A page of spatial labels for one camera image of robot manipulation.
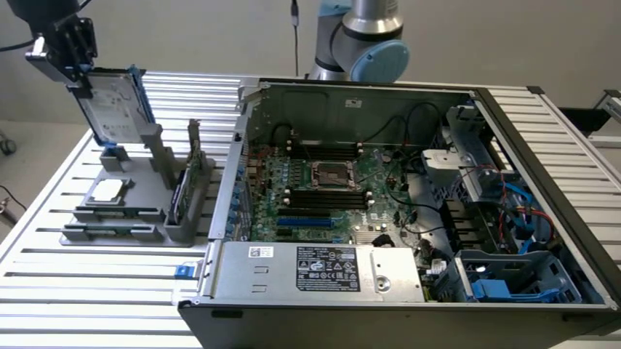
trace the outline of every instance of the white wall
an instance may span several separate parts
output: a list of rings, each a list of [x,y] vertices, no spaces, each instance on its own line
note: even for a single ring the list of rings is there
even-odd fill
[[[302,0],[300,67],[314,58],[319,0]],[[543,87],[589,106],[621,88],[621,0],[402,0],[412,59],[403,80]],[[292,73],[288,0],[93,0],[97,64],[208,73]],[[28,39],[0,0],[0,46]],[[22,60],[0,54],[0,119],[83,122],[76,103]]]

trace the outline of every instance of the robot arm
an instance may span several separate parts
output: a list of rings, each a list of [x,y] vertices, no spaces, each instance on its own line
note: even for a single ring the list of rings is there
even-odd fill
[[[26,60],[53,81],[61,82],[77,97],[91,96],[84,74],[97,56],[93,23],[77,17],[77,0],[8,0],[10,10],[30,27],[33,46]]]
[[[322,0],[308,79],[394,82],[410,50],[396,0]]]

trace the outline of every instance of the floor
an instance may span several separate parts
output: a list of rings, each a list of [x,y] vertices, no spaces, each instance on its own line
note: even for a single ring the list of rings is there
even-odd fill
[[[28,206],[83,137],[87,125],[0,121],[0,129],[17,144],[14,154],[0,154],[0,184]],[[0,191],[0,200],[5,197]],[[22,209],[13,202],[9,202],[9,210],[21,216]],[[9,231],[10,228],[0,224],[0,241]]]

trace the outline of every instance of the power supply label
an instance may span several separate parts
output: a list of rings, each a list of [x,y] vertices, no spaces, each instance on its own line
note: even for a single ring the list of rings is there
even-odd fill
[[[310,292],[359,292],[356,249],[298,247],[296,287]]]

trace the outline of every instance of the blue pcie slot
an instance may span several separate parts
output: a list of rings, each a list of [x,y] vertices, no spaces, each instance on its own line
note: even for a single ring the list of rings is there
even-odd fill
[[[311,218],[279,218],[276,225],[286,227],[323,227],[331,228],[334,222],[330,219],[311,219]]]

